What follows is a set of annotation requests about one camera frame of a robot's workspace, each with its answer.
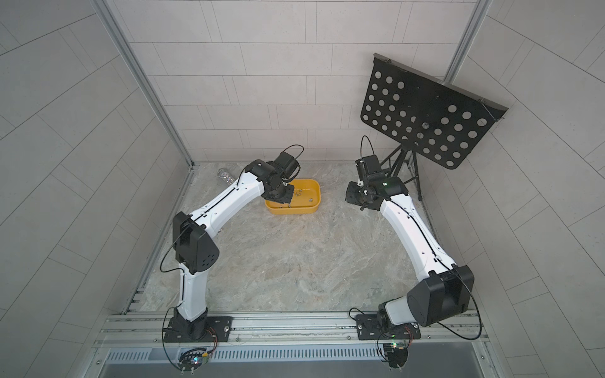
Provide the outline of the yellow plastic storage box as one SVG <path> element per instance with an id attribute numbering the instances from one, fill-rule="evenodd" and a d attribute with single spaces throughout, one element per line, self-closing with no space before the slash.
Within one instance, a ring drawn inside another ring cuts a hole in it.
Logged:
<path id="1" fill-rule="evenodd" d="M 321 204 L 321 189 L 313 179 L 295 179 L 291 182 L 294 195 L 289 204 L 280 204 L 266 200 L 269 212 L 274 215 L 312 214 Z"/>

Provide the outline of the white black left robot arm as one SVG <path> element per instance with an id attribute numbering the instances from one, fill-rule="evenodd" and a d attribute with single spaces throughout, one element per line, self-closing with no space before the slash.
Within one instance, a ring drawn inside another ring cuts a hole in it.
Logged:
<path id="1" fill-rule="evenodd" d="M 294 196 L 291 182 L 299 162 L 282 152 L 274 161 L 257 159 L 245 166 L 227 189 L 191 214 L 180 212 L 173 219 L 173 249 L 181 272 L 181 298 L 177 313 L 188 323 L 207 315 L 206 284 L 220 250 L 214 242 L 223 226 L 256 198 L 288 204 Z"/>

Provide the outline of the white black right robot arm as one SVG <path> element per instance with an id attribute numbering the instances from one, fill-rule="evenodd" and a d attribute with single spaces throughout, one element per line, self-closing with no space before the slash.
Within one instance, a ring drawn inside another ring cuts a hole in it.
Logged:
<path id="1" fill-rule="evenodd" d="M 474 274 L 469 267 L 458 266 L 441 248 L 399 179 L 370 184 L 351 181 L 345 200 L 378 211 L 394 229 L 414 268 L 416 285 L 404 296 L 379 306 L 381 320 L 389 328 L 411 323 L 425 327 L 468 310 Z"/>

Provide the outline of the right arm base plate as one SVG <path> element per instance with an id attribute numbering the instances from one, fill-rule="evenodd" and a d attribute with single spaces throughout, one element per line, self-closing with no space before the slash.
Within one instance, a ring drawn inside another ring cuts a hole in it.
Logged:
<path id="1" fill-rule="evenodd" d="M 358 340 L 420 340 L 422 334 L 415 323 L 401 325 L 383 325 L 376 314 L 357 313 L 353 316 L 356 322 Z"/>

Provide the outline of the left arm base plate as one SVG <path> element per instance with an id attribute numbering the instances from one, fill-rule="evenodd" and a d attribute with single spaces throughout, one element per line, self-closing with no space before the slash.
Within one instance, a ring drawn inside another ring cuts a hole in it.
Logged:
<path id="1" fill-rule="evenodd" d="M 163 328 L 165 343 L 210 343 L 228 341 L 233 317 L 201 317 L 195 321 L 185 320 L 179 313 Z"/>

